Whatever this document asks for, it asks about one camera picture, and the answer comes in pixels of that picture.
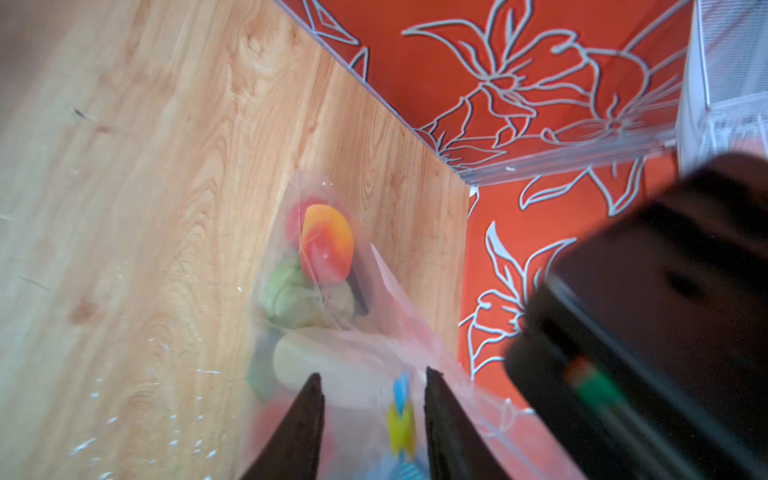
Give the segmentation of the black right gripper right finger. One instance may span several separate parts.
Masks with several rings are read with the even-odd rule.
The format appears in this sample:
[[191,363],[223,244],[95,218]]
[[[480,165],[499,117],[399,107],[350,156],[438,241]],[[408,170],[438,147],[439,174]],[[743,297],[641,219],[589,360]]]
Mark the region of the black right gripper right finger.
[[443,374],[431,367],[426,369],[424,413],[431,479],[510,479]]

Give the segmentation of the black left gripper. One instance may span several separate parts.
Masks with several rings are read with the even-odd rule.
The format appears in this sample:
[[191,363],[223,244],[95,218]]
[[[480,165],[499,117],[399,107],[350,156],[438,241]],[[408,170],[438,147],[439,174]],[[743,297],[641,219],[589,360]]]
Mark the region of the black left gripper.
[[504,366],[590,479],[767,475],[767,163],[726,153],[562,257]]

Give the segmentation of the clear zip top bag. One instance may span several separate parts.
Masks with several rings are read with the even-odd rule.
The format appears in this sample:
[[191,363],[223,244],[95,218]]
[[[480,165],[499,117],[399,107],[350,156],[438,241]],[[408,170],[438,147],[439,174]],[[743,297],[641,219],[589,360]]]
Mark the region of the clear zip top bag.
[[475,385],[330,183],[287,184],[251,295],[241,479],[578,479],[538,416]]

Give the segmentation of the green cabbage toy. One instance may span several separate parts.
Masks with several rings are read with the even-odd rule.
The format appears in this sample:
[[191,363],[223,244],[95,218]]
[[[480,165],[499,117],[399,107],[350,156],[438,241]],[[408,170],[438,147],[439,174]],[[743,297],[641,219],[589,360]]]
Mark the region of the green cabbage toy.
[[319,287],[304,274],[296,254],[285,255],[259,293],[265,319],[284,329],[336,328],[356,316],[356,302],[346,281]]

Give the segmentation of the yellow orange pepper toy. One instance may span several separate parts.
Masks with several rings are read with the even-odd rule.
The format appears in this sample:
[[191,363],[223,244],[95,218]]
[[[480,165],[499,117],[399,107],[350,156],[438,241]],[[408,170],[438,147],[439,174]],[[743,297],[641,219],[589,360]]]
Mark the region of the yellow orange pepper toy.
[[299,254],[304,274],[325,286],[345,281],[351,271],[355,242],[346,217],[326,204],[305,211]]

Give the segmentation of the white daikon toy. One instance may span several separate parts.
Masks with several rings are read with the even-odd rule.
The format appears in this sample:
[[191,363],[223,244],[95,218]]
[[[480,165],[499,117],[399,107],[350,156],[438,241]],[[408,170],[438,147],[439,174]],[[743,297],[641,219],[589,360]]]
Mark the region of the white daikon toy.
[[398,341],[378,334],[301,328],[277,343],[274,372],[293,390],[317,373],[332,406],[381,410],[394,400],[395,380],[409,370],[401,352]]

